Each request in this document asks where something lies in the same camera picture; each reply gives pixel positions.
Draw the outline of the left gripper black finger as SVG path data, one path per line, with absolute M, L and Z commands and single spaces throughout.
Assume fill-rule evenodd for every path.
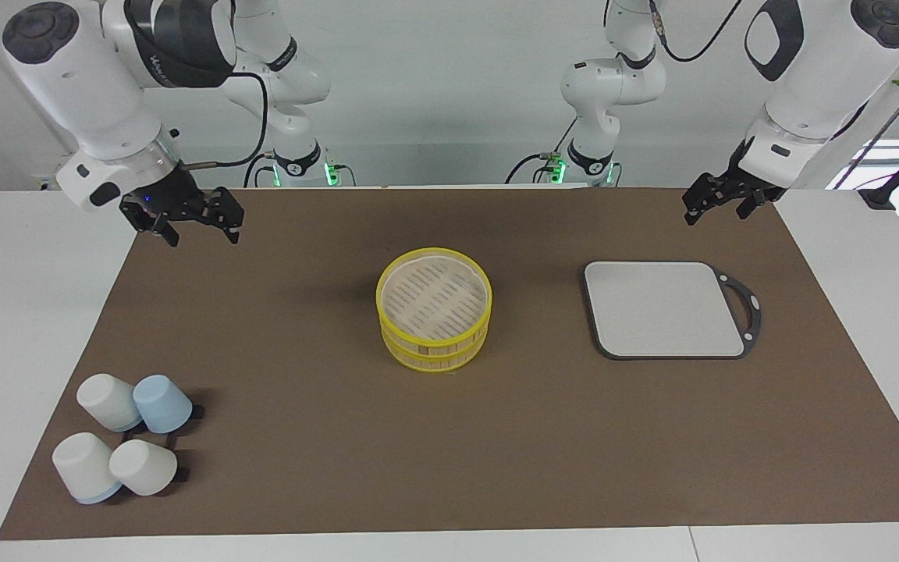
M 729 178 L 703 173 L 682 195 L 688 226 L 695 226 L 707 211 L 720 207 L 729 201 Z
M 768 202 L 778 200 L 778 189 L 744 189 L 742 202 L 736 208 L 736 215 L 746 220 L 755 210 Z

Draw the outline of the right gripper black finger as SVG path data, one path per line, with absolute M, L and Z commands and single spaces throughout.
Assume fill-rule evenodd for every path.
M 229 189 L 217 187 L 204 195 L 202 224 L 219 229 L 232 244 L 239 244 L 245 210 Z
M 170 247 L 178 246 L 179 234 L 171 227 L 167 214 L 152 213 L 130 199 L 122 199 L 120 211 L 138 233 L 150 233 L 162 238 Z

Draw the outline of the yellow bamboo steamer basket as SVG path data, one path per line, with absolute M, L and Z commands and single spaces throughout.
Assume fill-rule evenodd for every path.
M 475 270 L 484 278 L 485 284 L 489 289 L 489 305 L 486 308 L 484 317 L 479 321 L 478 327 L 475 327 L 464 335 L 449 340 L 418 340 L 413 336 L 403 334 L 398 328 L 385 316 L 385 313 L 379 309 L 379 288 L 382 281 L 386 280 L 393 266 L 400 265 L 408 258 L 414 258 L 428 254 L 446 254 L 463 259 L 470 263 Z M 424 247 L 404 253 L 393 260 L 379 276 L 377 288 L 375 288 L 375 309 L 377 309 L 379 332 L 381 332 L 384 344 L 393 359 L 400 365 L 414 370 L 415 372 L 428 374 L 449 373 L 460 369 L 470 363 L 475 356 L 481 351 L 488 337 L 490 316 L 492 316 L 493 291 L 490 284 L 488 274 L 479 267 L 478 263 L 463 253 L 443 247 Z

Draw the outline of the white perforated steamer liner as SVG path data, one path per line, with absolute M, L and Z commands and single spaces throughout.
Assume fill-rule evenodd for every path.
M 489 289 L 470 263 L 446 254 L 408 258 L 379 288 L 379 309 L 403 334 L 418 340 L 457 338 L 478 327 Z

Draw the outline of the grey cutting board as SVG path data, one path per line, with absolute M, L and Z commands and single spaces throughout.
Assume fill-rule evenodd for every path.
M 761 335 L 759 299 L 702 261 L 592 261 L 581 280 L 595 345 L 615 361 L 738 360 Z

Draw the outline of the light blue plastic cup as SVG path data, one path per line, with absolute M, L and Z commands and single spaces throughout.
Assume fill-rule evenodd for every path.
M 153 374 L 139 381 L 133 390 L 137 405 L 147 430 L 165 435 L 184 426 L 193 413 L 193 402 L 174 381 L 164 374 Z

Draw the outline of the white plastic cup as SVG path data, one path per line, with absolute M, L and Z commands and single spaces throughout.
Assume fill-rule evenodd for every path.
M 140 439 L 118 445 L 109 460 L 109 470 L 115 479 L 139 496 L 153 496 L 163 491 L 178 468 L 174 452 Z
M 77 403 L 104 428 L 125 432 L 143 422 L 134 386 L 109 373 L 92 375 L 79 385 Z
M 52 463 L 72 498 L 82 505 L 106 501 L 123 484 L 110 471 L 113 450 L 91 432 L 65 438 L 52 452 Z

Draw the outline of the brown table mat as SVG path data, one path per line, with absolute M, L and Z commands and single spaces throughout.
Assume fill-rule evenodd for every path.
M 239 244 L 140 235 L 0 539 L 899 521 L 899 421 L 774 207 L 696 226 L 670 189 L 239 190 Z M 457 372 L 389 355 L 375 285 L 400 254 L 467 254 L 489 337 Z M 740 360 L 614 361 L 597 260 L 702 261 L 764 312 Z M 99 373 L 204 405 L 187 482 L 82 506 L 53 449 Z

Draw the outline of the white wall box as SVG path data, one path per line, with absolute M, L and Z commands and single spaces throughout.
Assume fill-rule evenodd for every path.
M 67 192 L 71 191 L 79 183 L 65 166 L 50 172 L 46 170 L 36 171 L 31 174 L 31 179 L 34 182 L 34 186 L 39 190 Z

